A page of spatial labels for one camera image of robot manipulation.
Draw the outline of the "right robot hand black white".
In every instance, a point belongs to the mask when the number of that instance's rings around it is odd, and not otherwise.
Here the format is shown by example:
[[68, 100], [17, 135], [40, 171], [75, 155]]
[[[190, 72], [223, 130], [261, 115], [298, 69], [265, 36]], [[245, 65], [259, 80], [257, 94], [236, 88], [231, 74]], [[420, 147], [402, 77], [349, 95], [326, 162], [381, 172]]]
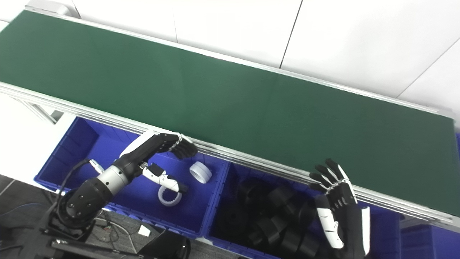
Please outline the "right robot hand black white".
[[370, 208], [361, 207], [343, 168], [328, 158], [317, 164], [309, 185], [320, 192], [314, 198], [317, 215], [332, 255], [337, 259], [364, 259], [370, 251]]

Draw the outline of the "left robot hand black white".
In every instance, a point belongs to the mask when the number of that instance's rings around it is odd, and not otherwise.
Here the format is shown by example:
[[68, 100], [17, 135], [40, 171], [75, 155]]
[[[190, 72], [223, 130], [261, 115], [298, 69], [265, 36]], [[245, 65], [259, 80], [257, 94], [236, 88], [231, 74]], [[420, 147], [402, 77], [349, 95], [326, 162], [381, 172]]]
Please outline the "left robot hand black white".
[[148, 161], [155, 155], [172, 152], [178, 159], [194, 157], [198, 149], [195, 144], [179, 133], [154, 134], [146, 131], [133, 141], [113, 165], [120, 170], [128, 183], [144, 175], [147, 179], [177, 193], [187, 193], [189, 187], [166, 174], [166, 170]]

